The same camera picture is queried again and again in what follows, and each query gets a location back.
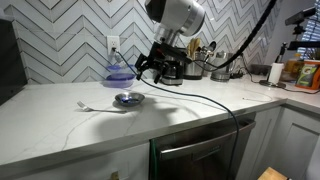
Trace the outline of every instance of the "kitchen counter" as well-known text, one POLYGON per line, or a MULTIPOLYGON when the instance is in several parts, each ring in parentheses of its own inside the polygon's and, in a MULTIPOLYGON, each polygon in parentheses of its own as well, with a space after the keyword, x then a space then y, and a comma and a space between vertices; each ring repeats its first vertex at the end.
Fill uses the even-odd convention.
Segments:
MULTIPOLYGON (((284 104, 320 114, 320 94, 261 86, 248 76, 228 83, 205 77, 184 80, 179 87, 157 86, 209 97, 235 114, 284 104)), ((287 88, 308 91, 292 84, 287 88)), ((227 118, 230 115, 212 102, 163 92, 141 81, 125 89, 107 88, 101 82, 27 85, 0 106, 0 178, 112 152, 227 118), (136 107, 120 107, 114 97, 125 91, 142 93, 146 99, 136 107), (95 109, 126 109, 129 113, 82 112, 76 103, 79 100, 95 109), (15 171, 12 167, 24 168, 15 171)))

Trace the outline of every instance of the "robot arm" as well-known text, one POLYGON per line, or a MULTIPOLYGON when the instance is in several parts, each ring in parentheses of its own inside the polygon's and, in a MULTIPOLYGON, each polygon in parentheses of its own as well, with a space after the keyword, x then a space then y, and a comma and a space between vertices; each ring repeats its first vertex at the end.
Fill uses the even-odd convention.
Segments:
POLYGON ((186 53, 173 46, 179 35, 192 36, 197 33, 204 22, 204 9, 194 0, 146 0, 145 6, 150 19, 160 23, 155 33, 155 42, 150 54, 141 54, 135 64, 138 70, 137 79, 143 71, 157 71, 155 83, 168 69, 166 58, 172 57, 177 61, 191 63, 186 53))

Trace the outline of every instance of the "electrical outlet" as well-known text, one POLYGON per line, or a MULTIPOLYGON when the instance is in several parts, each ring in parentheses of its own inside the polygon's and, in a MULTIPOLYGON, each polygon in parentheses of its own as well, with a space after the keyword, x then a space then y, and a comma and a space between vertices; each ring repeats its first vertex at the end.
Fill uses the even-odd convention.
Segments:
POLYGON ((112 48, 116 48, 120 52, 120 38, 119 36, 107 36, 108 54, 112 55, 114 52, 112 48))

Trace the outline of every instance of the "dishwasher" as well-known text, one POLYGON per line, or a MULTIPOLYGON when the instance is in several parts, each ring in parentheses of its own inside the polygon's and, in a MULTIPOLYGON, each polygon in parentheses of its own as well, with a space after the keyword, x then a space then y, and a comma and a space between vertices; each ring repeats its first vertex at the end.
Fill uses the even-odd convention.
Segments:
MULTIPOLYGON (((239 136, 229 179, 235 179, 255 113, 237 117, 239 136)), ((150 180, 225 180, 236 137, 232 118, 174 134, 150 143, 150 180)))

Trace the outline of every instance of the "white cabinet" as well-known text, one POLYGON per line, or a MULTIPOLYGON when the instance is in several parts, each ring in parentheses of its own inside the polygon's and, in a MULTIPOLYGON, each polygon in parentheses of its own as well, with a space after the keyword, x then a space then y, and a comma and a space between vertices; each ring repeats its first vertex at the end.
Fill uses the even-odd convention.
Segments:
POLYGON ((149 143, 85 161, 67 164, 19 178, 19 180, 109 180, 118 171, 119 179, 147 180, 149 170, 149 143))
POLYGON ((257 173, 270 166, 294 180, 305 179, 319 134, 319 115, 282 108, 257 173))
POLYGON ((256 126, 250 133, 236 177, 237 180, 254 179, 252 176, 255 176, 256 166, 262 161, 279 112, 280 107, 257 112, 255 117, 256 126))

